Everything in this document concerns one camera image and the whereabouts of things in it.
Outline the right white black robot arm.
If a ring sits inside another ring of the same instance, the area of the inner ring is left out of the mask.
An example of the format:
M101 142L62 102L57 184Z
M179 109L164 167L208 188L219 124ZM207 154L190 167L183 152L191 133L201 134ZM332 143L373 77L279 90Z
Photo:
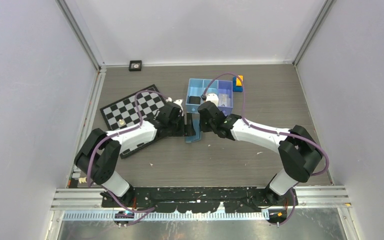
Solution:
M262 192L262 199L268 205L279 205L293 187L316 175L315 169L324 154L304 127L275 128L248 121L241 115L225 115L211 101L202 103L197 111L202 132L213 132L222 139L252 143L279 155L282 170Z

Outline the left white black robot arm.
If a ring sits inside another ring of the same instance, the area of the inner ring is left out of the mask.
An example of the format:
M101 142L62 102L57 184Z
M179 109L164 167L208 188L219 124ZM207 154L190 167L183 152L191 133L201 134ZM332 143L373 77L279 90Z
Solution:
M74 164L87 174L88 180L111 191L121 207L128 207L134 199L133 187L115 170L119 156L133 154L165 137L185 136L182 103L182 99L167 101L155 116L145 118L142 124L118 131L92 130Z

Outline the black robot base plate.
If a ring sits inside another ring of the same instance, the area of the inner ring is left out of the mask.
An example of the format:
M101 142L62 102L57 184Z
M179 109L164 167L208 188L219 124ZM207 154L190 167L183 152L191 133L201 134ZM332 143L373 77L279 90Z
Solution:
M296 206L295 191L276 196L267 187L131 187L121 197L112 197L108 191L101 193L102 207L117 208L121 205L138 210L153 209L155 213L256 213L263 208Z

